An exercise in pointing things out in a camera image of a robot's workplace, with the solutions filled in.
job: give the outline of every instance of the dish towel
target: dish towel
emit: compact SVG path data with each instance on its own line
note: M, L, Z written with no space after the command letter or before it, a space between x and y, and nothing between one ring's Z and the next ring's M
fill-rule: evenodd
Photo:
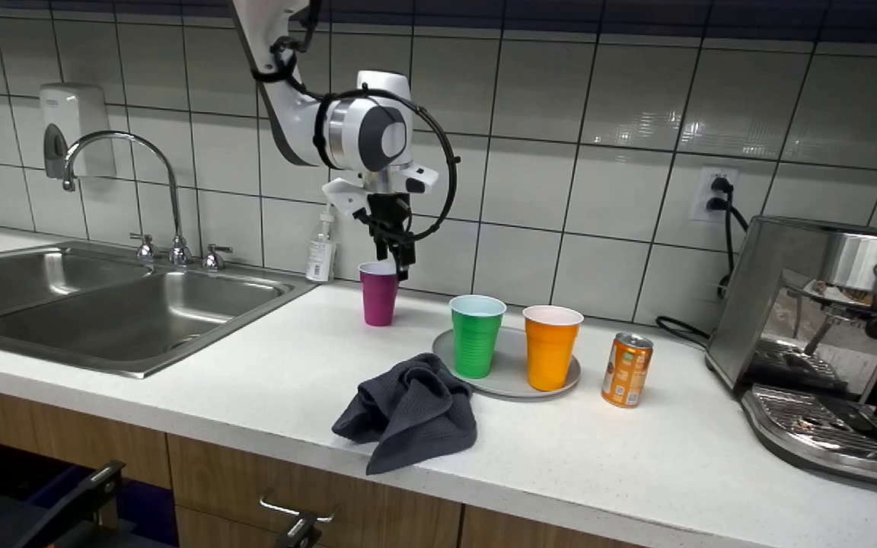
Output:
M436 354L419 354L362 381L331 428L360 444L379 440L369 476L476 444L470 386Z

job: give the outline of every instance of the green cup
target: green cup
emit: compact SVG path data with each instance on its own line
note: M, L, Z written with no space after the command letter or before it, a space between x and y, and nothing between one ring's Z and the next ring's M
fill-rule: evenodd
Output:
M506 304L491 295L457 295L447 300L457 372L463 377L487 377L497 355L497 337L504 326Z

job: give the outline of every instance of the wooden cabinet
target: wooden cabinet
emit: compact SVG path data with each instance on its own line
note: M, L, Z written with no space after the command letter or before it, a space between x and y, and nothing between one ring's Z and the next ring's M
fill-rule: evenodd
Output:
M0 444L98 470L126 464L126 476L170 486L164 436L64 409L0 397Z
M260 492L265 491L280 506L334 513L334 523L329 523L320 540L325 548L457 544L459 506L453 503L250 456L190 439L170 439L169 453L173 499L179 513L185 513L185 526L179 526L185 548L200 544L200 530L214 530L220 540L250 540L250 530L284 533L293 520L260 509Z
M482 509L467 509L459 548L626 548L611 540L598 540L574 530L556 530L534 520L518 520L509 513L493 513Z

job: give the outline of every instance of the pink cup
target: pink cup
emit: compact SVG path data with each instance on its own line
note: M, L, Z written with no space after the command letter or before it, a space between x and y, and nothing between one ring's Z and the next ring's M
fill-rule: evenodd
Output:
M400 275L393 262L360 264L360 293L369 326L390 326L397 315Z

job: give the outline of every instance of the soda can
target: soda can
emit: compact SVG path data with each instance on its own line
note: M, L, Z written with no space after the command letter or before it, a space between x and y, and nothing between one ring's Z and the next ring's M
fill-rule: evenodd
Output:
M638 409L642 403L653 342L633 331L618 331L611 342L610 372L603 375L600 397L618 409Z

